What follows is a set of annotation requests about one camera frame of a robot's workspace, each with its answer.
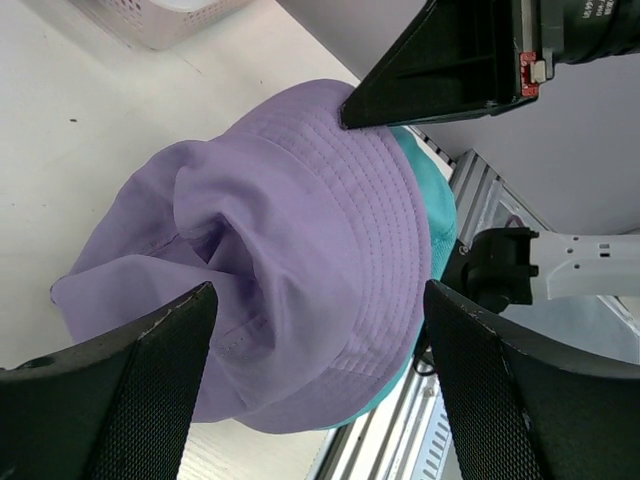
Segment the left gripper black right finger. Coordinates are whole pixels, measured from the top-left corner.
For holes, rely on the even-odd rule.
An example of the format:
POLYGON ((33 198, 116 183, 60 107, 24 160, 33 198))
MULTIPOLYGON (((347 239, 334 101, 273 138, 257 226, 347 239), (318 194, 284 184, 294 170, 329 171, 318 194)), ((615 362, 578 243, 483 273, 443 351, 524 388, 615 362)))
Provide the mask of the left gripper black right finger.
POLYGON ((437 281, 424 307, 463 478, 638 478, 638 365, 552 340, 437 281))

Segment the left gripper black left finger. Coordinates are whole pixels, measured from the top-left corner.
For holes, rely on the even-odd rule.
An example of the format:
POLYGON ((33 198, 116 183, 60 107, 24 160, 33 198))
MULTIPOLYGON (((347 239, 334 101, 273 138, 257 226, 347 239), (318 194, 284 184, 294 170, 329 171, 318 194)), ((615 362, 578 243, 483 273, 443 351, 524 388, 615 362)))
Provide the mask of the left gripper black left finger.
POLYGON ((217 308, 206 282, 122 327, 2 370, 2 478, 176 478, 217 308))

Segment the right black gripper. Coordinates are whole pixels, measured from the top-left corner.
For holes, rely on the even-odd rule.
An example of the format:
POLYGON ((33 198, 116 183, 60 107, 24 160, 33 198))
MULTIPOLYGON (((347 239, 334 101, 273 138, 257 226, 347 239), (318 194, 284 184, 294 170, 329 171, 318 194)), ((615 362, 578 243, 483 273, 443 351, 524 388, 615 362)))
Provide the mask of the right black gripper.
POLYGON ((639 52, 639 0, 429 1, 344 101, 346 129, 455 122, 535 101, 558 64, 639 52))

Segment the teal bucket hat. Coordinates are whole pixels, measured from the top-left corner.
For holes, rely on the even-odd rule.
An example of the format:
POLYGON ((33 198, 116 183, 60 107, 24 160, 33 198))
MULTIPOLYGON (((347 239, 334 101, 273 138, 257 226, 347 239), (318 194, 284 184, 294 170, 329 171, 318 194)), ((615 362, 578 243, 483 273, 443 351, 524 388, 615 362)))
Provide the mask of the teal bucket hat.
MULTIPOLYGON (((447 178, 436 162, 419 146, 416 136, 407 127, 390 127, 390 132, 407 157, 418 184, 429 226, 431 278, 441 280, 457 238, 457 211, 454 194, 449 187, 447 178)), ((362 409, 342 422, 322 429, 332 430, 347 426, 375 410, 403 379, 414 356, 414 349, 418 345, 418 337, 419 334, 416 334, 411 351, 400 369, 362 409)))

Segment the lavender bucket hat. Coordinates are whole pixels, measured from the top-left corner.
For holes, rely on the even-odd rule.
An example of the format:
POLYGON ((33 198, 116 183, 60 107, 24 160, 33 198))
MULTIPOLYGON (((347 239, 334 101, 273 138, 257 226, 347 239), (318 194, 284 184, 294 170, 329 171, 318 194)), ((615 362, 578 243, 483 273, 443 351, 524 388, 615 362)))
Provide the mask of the lavender bucket hat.
POLYGON ((422 323, 430 232, 392 132, 340 127, 350 92, 302 83, 155 154, 52 286, 72 338, 208 282, 219 307, 196 422, 293 433, 377 406, 422 323))

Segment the white plastic basket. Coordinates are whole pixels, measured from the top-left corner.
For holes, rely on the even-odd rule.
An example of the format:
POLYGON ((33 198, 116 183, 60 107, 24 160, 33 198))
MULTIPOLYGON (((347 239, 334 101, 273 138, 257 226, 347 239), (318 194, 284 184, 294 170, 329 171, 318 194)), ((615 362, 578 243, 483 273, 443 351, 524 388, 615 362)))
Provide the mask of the white plastic basket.
POLYGON ((164 51, 250 3, 230 1, 24 1, 23 6, 80 47, 117 43, 164 51))

